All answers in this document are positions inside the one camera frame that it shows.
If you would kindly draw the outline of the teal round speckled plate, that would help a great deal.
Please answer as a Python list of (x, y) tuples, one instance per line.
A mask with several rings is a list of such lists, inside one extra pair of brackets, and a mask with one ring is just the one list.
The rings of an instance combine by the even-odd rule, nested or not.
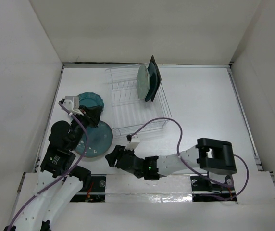
[(105, 154), (109, 150), (113, 141), (113, 132), (110, 126), (104, 121), (100, 121), (96, 128), (87, 127), (86, 130), (89, 142), (87, 142), (85, 133), (82, 133), (82, 138), (78, 143), (75, 152), (77, 154), (82, 154), (86, 143), (88, 143), (88, 149), (85, 153), (86, 158), (94, 158)]

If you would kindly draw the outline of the light green flower plate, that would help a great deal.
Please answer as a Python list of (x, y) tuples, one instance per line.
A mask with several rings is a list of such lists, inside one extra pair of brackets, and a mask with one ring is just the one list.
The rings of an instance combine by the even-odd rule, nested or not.
[(140, 100), (144, 100), (150, 89), (150, 75), (147, 67), (143, 64), (137, 73), (137, 95)]

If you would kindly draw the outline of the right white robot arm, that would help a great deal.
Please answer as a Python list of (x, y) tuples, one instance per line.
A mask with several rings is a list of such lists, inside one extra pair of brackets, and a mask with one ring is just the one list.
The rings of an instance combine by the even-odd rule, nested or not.
[(116, 145), (105, 156), (108, 165), (133, 174), (138, 179), (159, 180), (186, 168), (201, 176), (197, 168), (207, 171), (206, 185), (217, 189), (223, 184), (223, 178), (237, 173), (232, 144), (208, 138), (197, 139), (193, 147), (171, 155), (139, 158), (135, 149), (140, 144), (137, 136), (127, 136), (128, 144)]

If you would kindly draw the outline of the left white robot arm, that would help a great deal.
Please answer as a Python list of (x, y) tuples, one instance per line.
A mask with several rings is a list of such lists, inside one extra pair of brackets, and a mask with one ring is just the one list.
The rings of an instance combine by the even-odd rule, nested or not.
[(91, 184), (91, 172), (78, 165), (73, 150), (87, 128), (96, 128), (103, 107), (61, 108), (72, 118), (58, 121), (50, 130), (49, 145), (40, 165), (32, 197), (13, 217), (6, 231), (50, 231), (52, 225), (73, 196)]

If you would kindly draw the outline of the teal scalloped glass plate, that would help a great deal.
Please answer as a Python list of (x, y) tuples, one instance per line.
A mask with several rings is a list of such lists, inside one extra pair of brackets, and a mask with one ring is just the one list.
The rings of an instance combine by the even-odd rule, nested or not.
[(79, 106), (93, 107), (101, 105), (104, 110), (103, 99), (96, 93), (85, 92), (77, 95), (79, 97)]

